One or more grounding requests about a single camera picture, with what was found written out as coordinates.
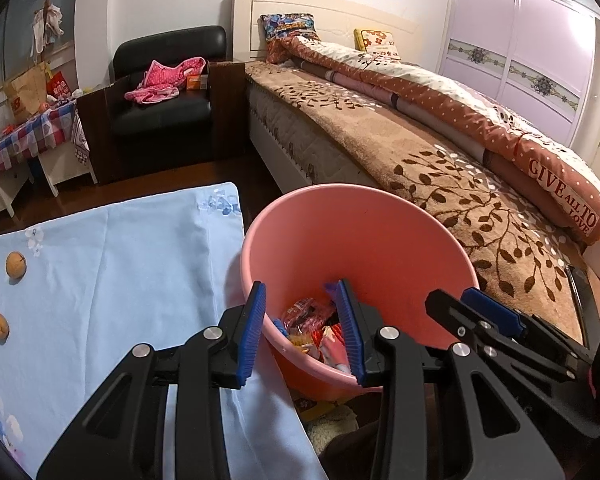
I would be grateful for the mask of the clear red snack bag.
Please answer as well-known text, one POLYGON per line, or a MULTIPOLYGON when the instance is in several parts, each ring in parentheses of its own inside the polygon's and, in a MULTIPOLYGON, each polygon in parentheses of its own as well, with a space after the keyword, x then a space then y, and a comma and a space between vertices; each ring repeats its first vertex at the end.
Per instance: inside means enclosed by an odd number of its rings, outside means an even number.
POLYGON ((289 335, 311 335, 327 325, 335 314, 336 308, 333 304, 324 304, 314 298, 303 298, 284 311, 280 322, 289 335))

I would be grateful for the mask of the blue foam fruit net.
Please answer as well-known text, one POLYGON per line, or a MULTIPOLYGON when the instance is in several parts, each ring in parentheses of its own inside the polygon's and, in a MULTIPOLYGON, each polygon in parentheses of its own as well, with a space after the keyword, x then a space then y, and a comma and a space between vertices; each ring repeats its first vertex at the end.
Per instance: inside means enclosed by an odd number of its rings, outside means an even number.
POLYGON ((272 322, 278 329, 279 333, 281 333, 285 338, 289 337, 288 330, 286 330, 284 323, 279 318, 272 318, 272 322))

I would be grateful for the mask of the printed paper wrapper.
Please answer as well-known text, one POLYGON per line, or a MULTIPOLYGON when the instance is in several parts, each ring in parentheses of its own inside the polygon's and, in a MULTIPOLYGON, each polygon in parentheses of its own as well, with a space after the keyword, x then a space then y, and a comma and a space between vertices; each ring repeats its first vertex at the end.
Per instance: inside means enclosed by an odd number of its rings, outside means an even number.
POLYGON ((320 360, 344 374, 351 374, 342 329, 339 323, 325 325, 313 334, 320 360))

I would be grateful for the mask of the pink plastic trash bucket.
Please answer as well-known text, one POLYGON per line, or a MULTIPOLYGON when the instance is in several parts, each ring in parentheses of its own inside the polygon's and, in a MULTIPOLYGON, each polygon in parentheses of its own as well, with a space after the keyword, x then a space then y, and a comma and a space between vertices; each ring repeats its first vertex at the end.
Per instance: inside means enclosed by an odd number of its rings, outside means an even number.
POLYGON ((329 300, 327 285, 348 280, 358 300, 420 344, 445 349, 454 337, 430 318, 427 295, 455 298, 478 284, 463 247, 431 214, 370 186, 332 183, 280 196, 251 222, 240 254, 242 288, 266 287, 263 335, 285 382, 314 401, 362 393, 356 379, 307 356, 273 321, 296 301, 329 300))

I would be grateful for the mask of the orange polka dot quilt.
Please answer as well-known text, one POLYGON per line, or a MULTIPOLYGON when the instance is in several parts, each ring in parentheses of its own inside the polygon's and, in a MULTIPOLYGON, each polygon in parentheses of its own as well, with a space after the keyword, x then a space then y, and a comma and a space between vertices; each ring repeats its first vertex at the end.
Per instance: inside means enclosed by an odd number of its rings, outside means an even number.
POLYGON ((600 240, 600 179, 573 150, 504 105, 417 65, 333 42, 295 36, 283 39, 280 45, 303 61, 388 91, 407 105, 408 116, 497 154, 557 206, 577 240, 588 245, 600 240))

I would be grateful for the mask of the bed with brown blanket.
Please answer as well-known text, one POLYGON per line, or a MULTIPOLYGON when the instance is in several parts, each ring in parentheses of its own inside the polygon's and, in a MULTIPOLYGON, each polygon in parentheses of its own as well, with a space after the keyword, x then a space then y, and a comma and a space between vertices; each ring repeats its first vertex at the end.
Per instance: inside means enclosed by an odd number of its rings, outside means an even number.
POLYGON ((294 64, 246 66, 250 138, 284 193, 322 183, 409 200, 464 247, 480 288, 583 341, 586 265, 568 232, 452 142, 388 105, 294 64))

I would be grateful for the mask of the checkered cloth side table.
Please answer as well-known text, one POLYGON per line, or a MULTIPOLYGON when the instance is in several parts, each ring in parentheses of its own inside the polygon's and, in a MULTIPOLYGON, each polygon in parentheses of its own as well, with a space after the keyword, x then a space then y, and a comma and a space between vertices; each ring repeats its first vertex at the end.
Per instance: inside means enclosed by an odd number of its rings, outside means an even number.
POLYGON ((84 174, 94 176, 75 100, 31 117, 1 138, 0 212, 15 214, 12 203, 23 185, 33 180, 31 159, 40 163, 53 196, 62 182, 84 174))

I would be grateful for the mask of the yellow floral pillow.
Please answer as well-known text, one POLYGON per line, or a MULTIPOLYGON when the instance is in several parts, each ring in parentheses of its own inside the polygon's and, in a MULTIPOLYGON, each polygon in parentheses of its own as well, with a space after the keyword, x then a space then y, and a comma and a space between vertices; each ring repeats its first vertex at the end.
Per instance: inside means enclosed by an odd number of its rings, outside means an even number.
POLYGON ((355 29, 355 47, 371 55, 382 56, 393 61, 401 61, 396 40, 391 32, 375 29, 355 29))

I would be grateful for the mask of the white wooden headboard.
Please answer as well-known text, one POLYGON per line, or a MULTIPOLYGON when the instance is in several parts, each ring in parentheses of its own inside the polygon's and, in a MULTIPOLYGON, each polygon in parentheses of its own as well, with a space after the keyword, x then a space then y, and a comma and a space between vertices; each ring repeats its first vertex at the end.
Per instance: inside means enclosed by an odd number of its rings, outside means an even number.
POLYGON ((262 14, 309 13, 321 40, 352 48, 355 29, 391 32, 403 62, 417 64, 422 32, 416 23, 349 0, 233 0, 233 58, 249 62, 266 57, 262 14))

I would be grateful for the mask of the lilac wardrobe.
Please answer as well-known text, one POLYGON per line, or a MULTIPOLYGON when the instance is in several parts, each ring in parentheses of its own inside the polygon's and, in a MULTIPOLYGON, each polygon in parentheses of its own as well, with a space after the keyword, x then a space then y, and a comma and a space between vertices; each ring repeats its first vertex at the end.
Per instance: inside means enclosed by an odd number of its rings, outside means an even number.
POLYGON ((445 73, 485 91, 600 167, 595 0, 451 0, 445 73))

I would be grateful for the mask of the colourful patterned pillow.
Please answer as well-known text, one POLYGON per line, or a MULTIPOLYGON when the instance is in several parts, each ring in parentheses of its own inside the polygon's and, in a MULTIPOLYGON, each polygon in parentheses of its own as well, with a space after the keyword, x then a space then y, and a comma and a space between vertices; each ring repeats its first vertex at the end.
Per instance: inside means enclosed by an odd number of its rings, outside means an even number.
POLYGON ((260 23, 266 42, 266 62, 279 64, 289 58, 285 44, 294 37, 320 40, 315 30, 314 16, 309 13, 261 14, 260 23))

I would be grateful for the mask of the red gift bag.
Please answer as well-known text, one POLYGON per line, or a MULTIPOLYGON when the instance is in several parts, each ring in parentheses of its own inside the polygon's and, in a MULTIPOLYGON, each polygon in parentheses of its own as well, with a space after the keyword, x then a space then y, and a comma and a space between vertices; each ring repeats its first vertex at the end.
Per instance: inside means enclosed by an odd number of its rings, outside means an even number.
POLYGON ((54 73, 50 80, 46 82, 46 90, 49 96, 58 100, 68 100, 71 98, 72 90, 63 73, 54 73))

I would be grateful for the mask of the brown paper shopping bag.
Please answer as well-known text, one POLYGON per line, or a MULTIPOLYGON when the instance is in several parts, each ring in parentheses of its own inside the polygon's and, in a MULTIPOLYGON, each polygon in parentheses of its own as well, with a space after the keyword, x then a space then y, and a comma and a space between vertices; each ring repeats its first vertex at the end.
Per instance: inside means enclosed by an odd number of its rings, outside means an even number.
POLYGON ((46 101, 46 84, 49 79, 50 68, 46 62, 42 62, 3 84, 16 125, 23 124, 35 115, 40 105, 46 101))

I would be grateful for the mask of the hanging clothes on rack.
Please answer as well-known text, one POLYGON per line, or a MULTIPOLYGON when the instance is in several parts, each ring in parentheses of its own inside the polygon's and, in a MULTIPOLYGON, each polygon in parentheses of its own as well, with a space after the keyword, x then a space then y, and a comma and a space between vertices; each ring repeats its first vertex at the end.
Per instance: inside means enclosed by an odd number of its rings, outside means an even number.
POLYGON ((59 6, 50 4, 33 15, 31 56, 34 60, 42 58, 45 49, 62 36, 62 12, 59 6))

